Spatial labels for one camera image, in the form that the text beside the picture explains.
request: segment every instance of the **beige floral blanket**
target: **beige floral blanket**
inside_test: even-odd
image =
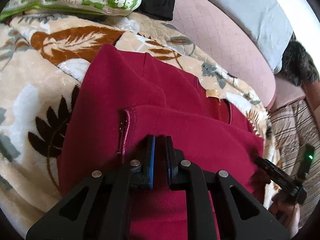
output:
[[[248,118],[265,139],[264,157],[279,163],[256,93],[188,37],[138,13],[99,21],[42,12],[0,24],[0,207],[23,237],[60,199],[56,157],[86,70],[104,43],[197,76],[208,97],[226,98]],[[266,186],[266,207],[275,192],[273,183]]]

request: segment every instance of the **red fleece garment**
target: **red fleece garment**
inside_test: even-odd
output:
[[[62,193],[94,170],[130,161],[148,134],[172,136],[188,160],[204,170],[227,170],[263,201],[268,179],[252,162],[262,156],[263,140],[247,119],[232,104],[206,98],[197,77],[109,44],[92,61],[68,124],[58,157]],[[164,153],[155,159],[155,190],[135,194],[131,239],[186,239],[185,193],[168,190]]]

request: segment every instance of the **leaf pattern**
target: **leaf pattern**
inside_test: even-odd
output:
[[[64,136],[79,93],[79,87],[75,86],[71,95],[71,112],[64,97],[61,97],[58,116],[50,106],[47,110],[47,122],[36,117],[36,127],[41,137],[28,132],[28,140],[32,147],[45,157],[57,157],[61,154]]]
[[[178,29],[176,27],[174,27],[173,25],[169,24],[169,23],[161,23],[163,26],[168,27],[169,29],[178,31]]]
[[[246,113],[246,118],[252,125],[255,135],[263,138],[263,131],[259,126],[259,112],[255,111],[254,109],[250,109],[250,111]]]
[[[260,104],[260,100],[252,100],[251,96],[250,96],[250,92],[246,93],[243,95],[243,97],[248,100],[251,104],[253,104],[254,106],[256,106],[257,104]]]
[[[4,114],[6,111],[6,109],[0,107],[0,124],[5,120]],[[0,132],[0,154],[2,154],[9,162],[12,162],[21,154],[12,144],[9,136],[6,136],[3,132]]]
[[[201,67],[202,67],[202,75],[209,76],[209,77],[216,77],[220,88],[224,89],[224,87],[226,86],[226,82],[223,76],[216,71],[217,67],[206,62],[204,62]]]
[[[160,47],[164,48],[163,45],[161,45],[160,43],[158,43],[156,41],[150,40],[150,41],[146,41],[146,43],[151,44],[151,45],[155,45],[155,46],[160,46]]]
[[[42,57],[58,66],[72,58],[83,58],[91,62],[103,44],[115,45],[123,33],[124,31],[89,25],[51,34],[35,32],[30,44]]]
[[[69,36],[68,38],[59,41],[56,41],[54,38],[45,38],[43,42],[44,52],[50,56],[52,56],[52,49],[59,51],[70,50],[77,52],[79,50],[98,45],[99,42],[97,42],[97,40],[102,38],[103,36],[103,33],[91,32],[87,35],[82,34],[81,36],[75,37],[74,39]]]
[[[38,22],[43,22],[44,24],[47,24],[50,20],[56,21],[58,19],[65,19],[65,18],[68,18],[68,15],[64,15],[60,13],[30,15],[30,16],[22,16],[18,21],[18,23],[24,20],[25,23],[29,22],[29,24],[31,24],[34,20],[37,20]]]
[[[159,54],[170,54],[172,52],[169,49],[149,49],[149,50],[154,53],[159,53]]]
[[[4,46],[0,47],[0,51],[5,51],[3,54],[0,54],[0,61],[7,60],[7,62],[0,70],[4,70],[16,51],[26,51],[28,49],[33,49],[17,30],[10,30],[8,35],[10,38],[6,41]]]
[[[151,44],[157,47],[161,47],[162,49],[148,49],[149,51],[155,53],[155,54],[162,54],[162,55],[167,55],[167,56],[157,56],[154,55],[154,57],[156,59],[159,59],[161,61],[166,61],[166,60],[171,60],[171,59],[175,59],[178,66],[180,67],[180,69],[183,70],[180,62],[178,61],[178,58],[181,57],[181,54],[179,54],[178,52],[175,52],[173,49],[169,49],[163,45],[161,45],[160,43],[156,42],[156,41],[152,41],[152,40],[148,40],[146,41],[147,44]]]
[[[156,59],[159,59],[159,60],[171,60],[171,59],[174,59],[174,57],[168,57],[168,56],[155,56]]]
[[[184,36],[171,37],[170,42],[174,44],[182,44],[182,45],[193,44],[193,42],[188,37],[184,37]]]

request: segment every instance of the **striped sheet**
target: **striped sheet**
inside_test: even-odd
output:
[[[295,176],[304,145],[316,148],[308,180],[304,186],[308,192],[305,203],[300,207],[299,227],[307,221],[320,199],[320,135],[311,112],[304,100],[299,100],[271,114],[272,128],[281,155],[281,167]]]

